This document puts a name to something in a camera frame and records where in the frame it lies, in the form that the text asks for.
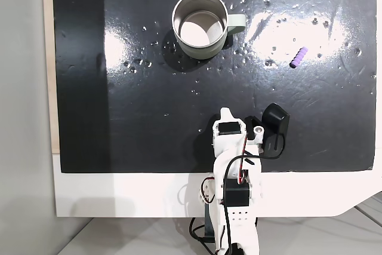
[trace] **mug handle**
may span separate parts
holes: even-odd
[[[243,32],[247,18],[244,14],[229,14],[228,15],[228,35]]]

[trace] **floor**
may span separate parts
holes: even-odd
[[[382,222],[382,193],[358,208]],[[189,236],[189,222],[93,219],[59,255],[207,255]],[[258,234],[261,255],[382,254],[382,228],[355,208],[337,217],[260,219]]]

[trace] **metal mug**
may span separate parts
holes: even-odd
[[[172,12],[172,28],[181,49],[190,57],[214,57],[227,35],[243,32],[244,14],[228,14],[221,0],[179,0]]]

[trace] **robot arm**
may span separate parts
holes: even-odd
[[[258,255],[255,221],[262,197],[261,161],[253,156],[267,158],[282,152],[289,115],[276,104],[264,111],[262,121],[248,117],[246,124],[234,118],[226,107],[220,113],[220,120],[212,128],[216,160],[214,186],[209,190],[214,190],[215,197],[208,206],[215,254],[225,255],[231,250],[233,255]],[[233,161],[244,153],[250,158]]]

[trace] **wooden edge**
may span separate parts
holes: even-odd
[[[43,0],[45,28],[45,56],[47,61],[47,80],[49,97],[49,119],[52,154],[60,154],[58,133],[58,109],[56,86],[56,47],[54,43],[53,0]]]

